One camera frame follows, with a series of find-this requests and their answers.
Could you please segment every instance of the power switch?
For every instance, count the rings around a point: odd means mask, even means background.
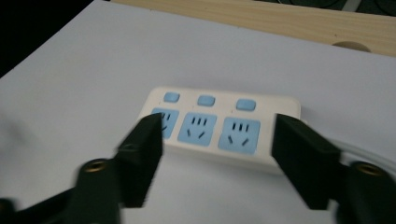
[[[236,103],[237,110],[253,111],[256,108],[256,102],[249,99],[239,99]]]
[[[215,103],[215,97],[211,95],[200,95],[198,105],[212,106]]]
[[[176,103],[178,101],[179,97],[180,97],[180,94],[178,94],[177,92],[169,91],[165,94],[165,96],[163,97],[163,100],[168,103]]]

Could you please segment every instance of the black object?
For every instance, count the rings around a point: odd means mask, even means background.
[[[341,149],[298,119],[276,115],[272,155],[310,209],[339,204],[339,224],[389,224],[396,220],[396,184],[363,161],[345,166]]]
[[[396,16],[396,0],[375,0],[381,10],[390,16]]]
[[[92,0],[5,1],[0,6],[0,77],[70,22]]]
[[[301,7],[329,7],[334,5],[339,0],[315,0],[315,1],[307,1],[307,0],[290,0],[292,4]]]
[[[142,118],[113,159],[88,161],[74,188],[16,211],[0,199],[1,224],[116,224],[120,207],[142,207],[163,154],[162,116]]]

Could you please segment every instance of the electrical outlet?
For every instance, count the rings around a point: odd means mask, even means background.
[[[166,152],[282,174],[271,156],[275,117],[300,111],[289,96],[158,87],[139,118],[163,113]]]
[[[226,118],[224,120],[219,148],[253,155],[257,149],[260,122],[253,119]]]
[[[151,111],[151,114],[156,113],[163,114],[163,138],[168,139],[174,130],[178,117],[178,111],[156,107]]]
[[[202,113],[188,113],[184,118],[177,140],[207,147],[212,139],[217,117]]]

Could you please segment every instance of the wooden table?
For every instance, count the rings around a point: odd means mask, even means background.
[[[396,57],[396,18],[252,0],[112,0],[333,45],[354,42]]]

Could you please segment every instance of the brass screw hole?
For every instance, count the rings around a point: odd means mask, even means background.
[[[106,167],[106,162],[105,161],[96,161],[92,162],[89,164],[89,166],[85,169],[85,172],[91,173],[91,172],[98,172]]]
[[[382,171],[373,165],[361,164],[361,165],[358,165],[357,168],[359,171],[361,171],[367,175],[383,175]]]

